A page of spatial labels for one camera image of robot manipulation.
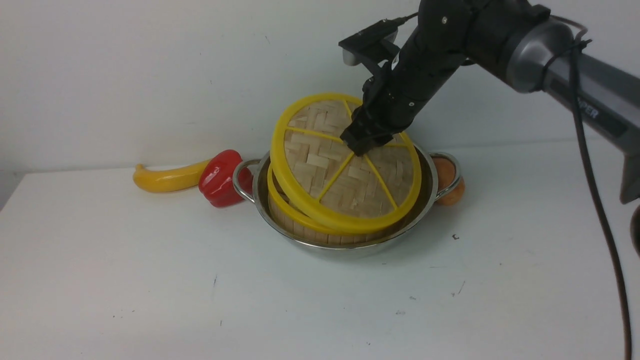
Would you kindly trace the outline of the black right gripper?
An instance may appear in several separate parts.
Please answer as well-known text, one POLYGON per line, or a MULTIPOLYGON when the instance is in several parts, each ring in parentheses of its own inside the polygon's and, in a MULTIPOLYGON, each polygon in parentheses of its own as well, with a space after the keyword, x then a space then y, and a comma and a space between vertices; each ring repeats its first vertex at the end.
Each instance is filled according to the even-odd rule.
MULTIPOLYGON (((340 135, 357 157, 388 144, 404 132, 427 102, 466 61, 464 41, 474 12, 468 0, 423 0, 417 25, 391 60, 362 59, 371 78, 362 104, 340 135)), ((410 16, 390 19, 404 25, 410 16)))

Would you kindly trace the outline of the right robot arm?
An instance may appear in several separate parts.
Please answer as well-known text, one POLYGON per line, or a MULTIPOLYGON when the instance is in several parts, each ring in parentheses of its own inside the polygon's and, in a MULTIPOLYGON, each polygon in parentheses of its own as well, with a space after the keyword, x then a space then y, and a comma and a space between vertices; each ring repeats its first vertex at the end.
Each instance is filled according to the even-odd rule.
POLYGON ((586 150, 589 125, 624 154, 620 201, 639 198, 640 100, 637 77, 583 49, 586 27, 526 0, 423 0, 402 47, 398 27, 382 19, 339 42, 348 66, 371 78, 363 103, 340 135, 355 155, 389 143, 463 66, 476 64, 522 94, 545 92, 573 114, 583 168, 608 245, 613 235, 586 150))

